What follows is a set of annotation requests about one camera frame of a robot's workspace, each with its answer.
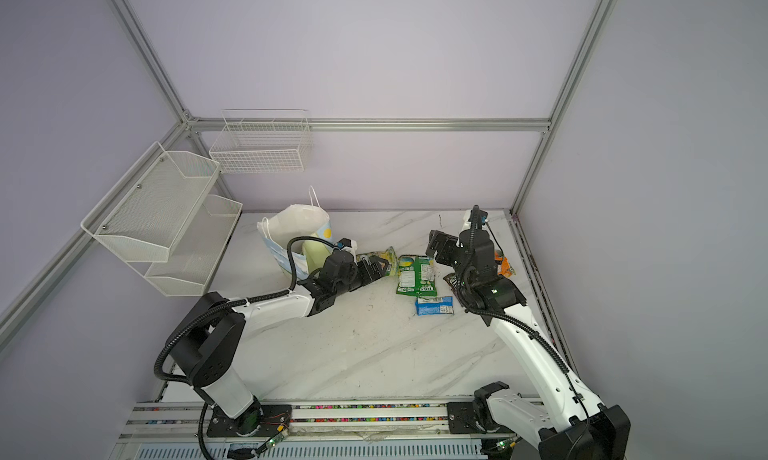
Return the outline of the yellow green snack packet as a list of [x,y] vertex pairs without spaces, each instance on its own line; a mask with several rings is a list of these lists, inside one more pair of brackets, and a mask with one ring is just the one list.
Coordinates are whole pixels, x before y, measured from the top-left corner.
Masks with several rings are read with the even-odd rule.
[[356,260],[367,260],[372,265],[378,265],[385,276],[396,277],[398,275],[398,256],[392,246],[384,250],[357,253]]

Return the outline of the small blue box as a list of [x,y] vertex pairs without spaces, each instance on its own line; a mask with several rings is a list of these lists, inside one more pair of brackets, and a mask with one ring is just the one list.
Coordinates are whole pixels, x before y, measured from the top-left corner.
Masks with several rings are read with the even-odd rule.
[[417,297],[415,310],[417,316],[453,315],[453,297]]

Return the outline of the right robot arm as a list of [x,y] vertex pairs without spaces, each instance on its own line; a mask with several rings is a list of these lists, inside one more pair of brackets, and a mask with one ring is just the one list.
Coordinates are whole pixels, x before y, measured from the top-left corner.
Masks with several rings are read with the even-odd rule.
[[479,316],[512,351],[541,400],[534,405],[501,383],[476,393],[477,421],[505,427],[543,459],[622,459],[631,422],[618,406],[607,406],[568,366],[544,334],[515,283],[498,271],[495,244],[482,229],[459,236],[433,230],[426,250],[453,268],[461,306]]

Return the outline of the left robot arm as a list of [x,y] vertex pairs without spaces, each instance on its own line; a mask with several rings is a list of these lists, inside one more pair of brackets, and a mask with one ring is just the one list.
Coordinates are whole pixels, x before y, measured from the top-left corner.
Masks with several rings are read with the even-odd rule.
[[293,287],[261,297],[228,300],[217,292],[201,297],[170,334],[154,374],[184,383],[229,419],[260,415],[261,405],[233,366],[246,333],[317,315],[336,299],[386,276],[390,263],[378,256],[358,260],[335,250],[322,267]]

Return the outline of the purple chocolate bar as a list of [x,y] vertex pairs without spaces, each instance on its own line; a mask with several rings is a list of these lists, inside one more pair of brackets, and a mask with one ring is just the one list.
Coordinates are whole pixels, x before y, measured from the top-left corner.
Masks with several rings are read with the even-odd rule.
[[458,285],[458,279],[455,273],[449,273],[443,278],[443,280],[446,282],[446,284],[450,287],[452,291],[456,290]]

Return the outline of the orange snack box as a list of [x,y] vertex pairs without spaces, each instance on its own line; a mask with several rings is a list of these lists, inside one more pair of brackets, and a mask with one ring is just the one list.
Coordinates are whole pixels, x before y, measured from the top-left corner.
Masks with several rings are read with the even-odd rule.
[[494,251],[494,258],[499,275],[502,275],[506,278],[512,278],[516,275],[515,269],[510,265],[508,258],[503,254],[501,250]]

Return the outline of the white mesh wall shelf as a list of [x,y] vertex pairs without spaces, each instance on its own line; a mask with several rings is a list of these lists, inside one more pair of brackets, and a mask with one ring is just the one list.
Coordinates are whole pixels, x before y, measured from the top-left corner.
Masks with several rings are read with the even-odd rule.
[[201,296],[242,214],[215,193],[220,173],[214,160],[156,142],[80,227],[164,296]]

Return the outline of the aluminium frame post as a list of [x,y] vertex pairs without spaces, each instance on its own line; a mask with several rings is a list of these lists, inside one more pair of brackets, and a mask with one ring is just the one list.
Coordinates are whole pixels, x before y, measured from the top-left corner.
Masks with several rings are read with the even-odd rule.
[[141,63],[160,92],[161,97],[172,112],[177,123],[186,125],[191,114],[184,106],[177,89],[174,87],[168,73],[151,45],[149,36],[144,31],[141,22],[129,0],[106,0],[113,11],[120,27],[136,51]]

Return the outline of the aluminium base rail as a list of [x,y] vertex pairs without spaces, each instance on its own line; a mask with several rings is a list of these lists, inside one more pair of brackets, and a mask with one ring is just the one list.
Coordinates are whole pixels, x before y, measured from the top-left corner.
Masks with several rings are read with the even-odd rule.
[[265,403],[249,436],[217,408],[136,405],[113,459],[509,459],[554,423],[537,398],[483,421],[468,398]]

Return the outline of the right rear frame post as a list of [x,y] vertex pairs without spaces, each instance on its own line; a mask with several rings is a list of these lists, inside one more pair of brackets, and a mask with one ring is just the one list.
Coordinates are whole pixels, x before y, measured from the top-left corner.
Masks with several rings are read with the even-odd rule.
[[551,148],[617,2],[618,0],[598,0],[596,3],[553,105],[549,117],[549,126],[540,136],[538,146],[526,170],[522,184],[510,207],[510,214],[512,216],[518,216],[522,212],[526,199],[532,190],[533,183],[544,164],[545,157]]

